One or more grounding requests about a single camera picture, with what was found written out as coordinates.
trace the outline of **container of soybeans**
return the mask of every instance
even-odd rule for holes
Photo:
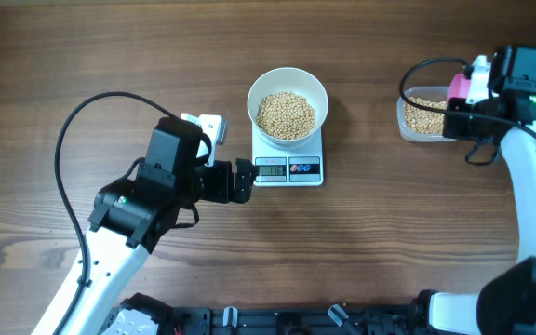
[[[448,87],[414,87],[405,91],[407,98],[419,104],[446,109]],[[407,105],[402,98],[396,104],[400,136],[407,141],[455,141],[442,136],[444,115]]]
[[[248,94],[248,114],[261,137],[281,149],[304,145],[328,114],[328,95],[310,73],[278,68],[263,74]]]

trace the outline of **wood grain surface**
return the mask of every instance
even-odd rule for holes
[[[60,126],[78,103],[125,90],[175,114],[220,114],[230,129],[219,159],[250,158],[248,90],[281,66],[309,71],[329,94],[325,184],[200,203],[201,222],[164,236],[122,298],[327,306],[477,291],[516,259],[508,171],[466,165],[470,143],[403,141],[397,85],[422,60],[473,60],[514,42],[536,45],[536,2],[0,7],[0,334],[30,333],[78,251],[53,175]],[[437,66],[411,84],[447,85],[458,70]],[[107,99],[76,117],[61,169],[83,228],[97,191],[145,153],[160,116]]]

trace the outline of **digital kitchen scale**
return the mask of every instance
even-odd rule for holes
[[[251,130],[252,156],[260,173],[259,187],[319,186],[324,182],[322,129],[299,147],[283,149],[266,140],[254,125]]]

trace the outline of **black cable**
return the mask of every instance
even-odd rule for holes
[[[526,132],[533,139],[536,140],[536,132],[535,131],[533,131],[529,127],[523,126],[523,125],[521,125],[521,124],[519,124],[517,122],[514,122],[512,120],[506,120],[506,119],[503,119],[503,118],[500,118],[500,117],[495,117],[495,116],[490,116],[490,115],[483,115],[483,114],[475,114],[475,113],[469,113],[469,112],[446,111],[446,110],[442,110],[442,109],[437,109],[437,108],[432,108],[432,107],[427,107],[427,106],[421,106],[420,104],[409,100],[409,98],[405,94],[405,83],[407,82],[407,79],[409,79],[409,77],[413,73],[415,73],[417,70],[419,70],[419,69],[421,69],[421,68],[423,68],[425,66],[435,64],[435,63],[440,63],[440,62],[460,63],[460,64],[462,64],[463,68],[464,67],[466,67],[466,68],[470,67],[470,64],[468,62],[466,62],[466,60],[462,60],[462,59],[458,59],[458,58],[441,58],[441,59],[435,59],[435,60],[426,60],[426,61],[424,61],[424,62],[422,62],[420,64],[417,64],[417,65],[413,66],[412,68],[410,68],[405,73],[405,75],[400,80],[400,85],[398,86],[398,90],[400,91],[400,97],[402,98],[402,100],[406,104],[409,104],[409,105],[411,105],[411,106],[413,106],[415,108],[419,108],[419,109],[429,111],[429,112],[434,112],[434,113],[442,113],[442,114],[446,114],[446,115],[459,116],[459,117],[465,117],[465,118],[468,117],[470,119],[477,117],[477,118],[486,119],[486,120],[489,120],[489,121],[502,123],[502,124],[505,124],[505,125],[508,125],[508,126],[511,126],[511,127],[516,127],[518,129]]]
[[[498,160],[498,157],[500,157],[500,147],[499,146],[496,146],[495,149],[493,150],[493,154],[491,154],[491,158],[489,159],[489,161],[487,162],[473,162],[471,160],[471,158],[473,157],[473,155],[475,155],[475,153],[483,146],[483,145],[487,145],[487,144],[490,144],[490,141],[479,141],[477,143],[475,143],[475,145],[473,146],[473,149],[471,149],[470,152],[468,152],[465,156],[464,156],[464,161],[472,166],[476,166],[476,167],[484,167],[484,166],[488,166],[488,165],[491,165],[493,163],[495,163],[497,160]]]
[[[136,168],[136,166],[143,162],[144,161],[144,157],[140,157],[140,158],[137,158],[133,163],[131,163],[131,166],[129,167],[129,169],[127,170],[126,174],[124,174],[123,176],[117,178],[118,181],[121,181],[121,180],[126,180],[127,177],[129,177],[129,175],[131,175],[131,173],[134,171],[134,168]]]
[[[107,92],[107,93],[97,94],[94,97],[86,99],[84,102],[80,103],[77,107],[75,107],[74,111],[67,117],[67,119],[65,120],[65,123],[61,127],[60,136],[57,139],[57,146],[55,147],[55,158],[53,161],[53,166],[55,168],[55,181],[57,182],[57,187],[60,190],[60,195],[61,195],[61,200],[63,201],[63,205],[65,205],[65,209],[67,209],[67,213],[70,215],[70,219],[72,220],[72,224],[74,225],[75,234],[78,236],[78,242],[80,243],[80,251],[82,253],[82,275],[80,276],[80,280],[78,281],[78,289],[75,291],[75,294],[74,294],[74,297],[72,298],[72,302],[70,303],[70,306],[68,307],[67,311],[65,311],[65,315],[63,315],[63,318],[61,319],[60,323],[57,325],[57,328],[55,328],[55,332],[54,332],[55,335],[58,335],[61,333],[61,331],[65,327],[65,324],[70,318],[70,315],[72,315],[72,312],[74,311],[75,306],[78,304],[80,297],[82,296],[82,292],[84,291],[84,286],[88,282],[88,267],[90,265],[87,241],[84,238],[84,235],[82,234],[80,223],[78,222],[78,219],[75,217],[74,210],[72,209],[70,200],[68,199],[67,194],[65,193],[63,182],[61,181],[61,173],[60,173],[61,144],[63,143],[63,137],[65,136],[65,132],[67,131],[68,126],[70,125],[74,117],[78,114],[78,112],[80,112],[84,107],[86,107],[91,102],[97,101],[102,98],[107,98],[107,97],[127,97],[131,99],[135,99],[137,101],[142,101],[150,106],[153,106],[162,114],[165,114],[166,116],[177,119],[177,116],[170,113],[163,107],[139,95],[135,95],[132,93],[127,93],[127,92]]]
[[[194,213],[194,223],[177,223],[173,226],[173,229],[192,228],[200,222],[200,215],[197,212],[195,205],[192,205],[192,213]]]

